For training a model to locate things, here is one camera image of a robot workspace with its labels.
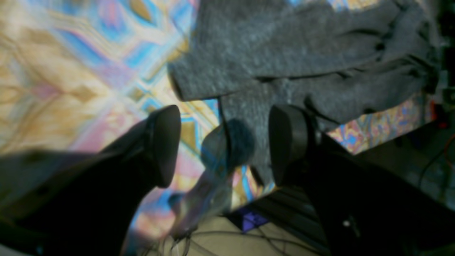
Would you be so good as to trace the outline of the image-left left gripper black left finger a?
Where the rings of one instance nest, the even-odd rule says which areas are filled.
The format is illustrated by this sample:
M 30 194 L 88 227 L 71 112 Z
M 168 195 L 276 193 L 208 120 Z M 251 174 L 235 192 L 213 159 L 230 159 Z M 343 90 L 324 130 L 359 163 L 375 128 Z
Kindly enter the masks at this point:
M 176 105 L 151 112 L 101 152 L 1 208 L 1 244 L 32 256 L 120 256 L 142 199 L 168 188 L 177 163 Z

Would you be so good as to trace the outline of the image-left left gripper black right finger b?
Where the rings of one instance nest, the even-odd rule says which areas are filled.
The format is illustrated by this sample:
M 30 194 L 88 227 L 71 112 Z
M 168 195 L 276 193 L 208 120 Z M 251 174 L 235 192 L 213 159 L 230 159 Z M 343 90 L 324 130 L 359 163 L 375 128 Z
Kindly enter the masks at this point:
M 454 245 L 454 211 L 351 155 L 304 109 L 274 105 L 268 136 L 276 185 L 304 190 L 331 255 L 417 256 Z

